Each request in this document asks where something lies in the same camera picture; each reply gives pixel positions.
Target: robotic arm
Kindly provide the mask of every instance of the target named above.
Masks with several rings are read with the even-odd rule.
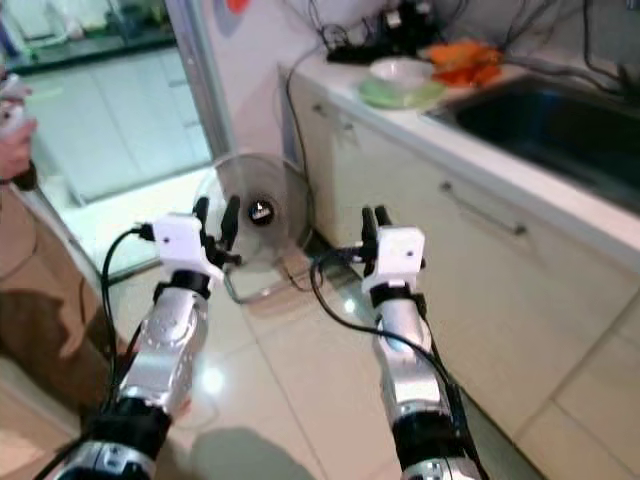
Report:
[[[172,419],[191,389],[193,361],[207,334],[207,299],[223,280],[223,265],[239,262],[228,253],[238,231],[239,208],[239,199],[232,198],[218,241],[204,231],[206,199],[197,203],[193,215],[168,215],[147,229],[146,238],[155,242],[171,281],[156,288],[139,352],[113,408],[92,423],[57,480],[154,477]],[[362,241],[361,247],[337,252],[348,252],[343,258],[366,265],[362,288],[379,313],[370,333],[377,335],[382,398],[402,480],[488,479],[468,434],[459,391],[433,343],[426,302],[414,293],[424,267],[423,233],[392,226],[384,207],[376,209],[375,218],[365,208]],[[311,278],[318,294],[314,268]]]

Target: person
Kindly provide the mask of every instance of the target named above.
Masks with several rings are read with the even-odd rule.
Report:
[[[108,383],[101,304],[61,239],[10,185],[29,169],[36,128],[30,121],[0,139],[0,354],[86,414]]]

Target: human hand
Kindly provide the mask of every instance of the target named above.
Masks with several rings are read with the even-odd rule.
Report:
[[[29,120],[0,139],[0,179],[11,180],[29,170],[31,136],[37,127],[38,122]]]

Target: brown pants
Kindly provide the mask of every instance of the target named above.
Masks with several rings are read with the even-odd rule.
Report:
[[[102,308],[62,242],[34,220],[35,254],[0,281],[0,353],[67,407],[93,409],[109,370]]]

